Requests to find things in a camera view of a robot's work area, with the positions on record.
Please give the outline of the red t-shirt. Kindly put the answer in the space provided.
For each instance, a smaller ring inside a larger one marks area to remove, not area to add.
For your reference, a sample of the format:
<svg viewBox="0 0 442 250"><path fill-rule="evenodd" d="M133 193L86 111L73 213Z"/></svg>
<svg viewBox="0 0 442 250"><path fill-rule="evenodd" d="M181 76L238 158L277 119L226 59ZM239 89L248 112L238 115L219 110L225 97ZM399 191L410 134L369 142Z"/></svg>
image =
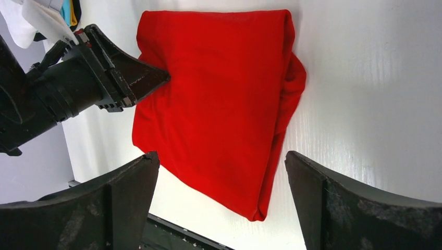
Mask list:
<svg viewBox="0 0 442 250"><path fill-rule="evenodd" d="M171 79L136 106L132 142L250 221L267 216L306 83L289 10L145 11L140 59Z"/></svg>

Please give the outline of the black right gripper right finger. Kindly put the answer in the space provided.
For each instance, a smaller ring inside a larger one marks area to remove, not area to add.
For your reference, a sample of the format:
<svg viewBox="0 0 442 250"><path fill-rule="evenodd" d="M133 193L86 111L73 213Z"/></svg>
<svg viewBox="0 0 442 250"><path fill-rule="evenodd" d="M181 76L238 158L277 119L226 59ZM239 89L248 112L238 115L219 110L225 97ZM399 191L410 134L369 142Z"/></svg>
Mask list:
<svg viewBox="0 0 442 250"><path fill-rule="evenodd" d="M307 249L441 249L441 204L380 190L289 151Z"/></svg>

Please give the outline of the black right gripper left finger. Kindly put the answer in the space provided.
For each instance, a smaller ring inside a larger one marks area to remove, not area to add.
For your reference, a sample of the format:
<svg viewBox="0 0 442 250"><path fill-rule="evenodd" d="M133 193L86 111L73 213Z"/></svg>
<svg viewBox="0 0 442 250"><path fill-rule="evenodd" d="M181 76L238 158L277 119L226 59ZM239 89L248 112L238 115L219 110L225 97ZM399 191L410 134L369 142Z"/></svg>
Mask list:
<svg viewBox="0 0 442 250"><path fill-rule="evenodd" d="M33 202L1 205L1 249L137 249L158 172L156 152Z"/></svg>

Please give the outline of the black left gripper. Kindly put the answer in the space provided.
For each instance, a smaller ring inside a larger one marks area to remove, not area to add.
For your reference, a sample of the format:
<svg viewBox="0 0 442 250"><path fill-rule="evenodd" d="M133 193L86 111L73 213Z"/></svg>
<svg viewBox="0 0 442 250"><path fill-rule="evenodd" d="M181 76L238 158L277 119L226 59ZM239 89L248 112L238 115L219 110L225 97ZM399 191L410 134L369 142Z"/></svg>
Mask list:
<svg viewBox="0 0 442 250"><path fill-rule="evenodd" d="M24 72L1 41L1 152L20 147L91 106L107 112L133 107L170 74L116 46L95 24L75 33L78 45L58 41Z"/></svg>

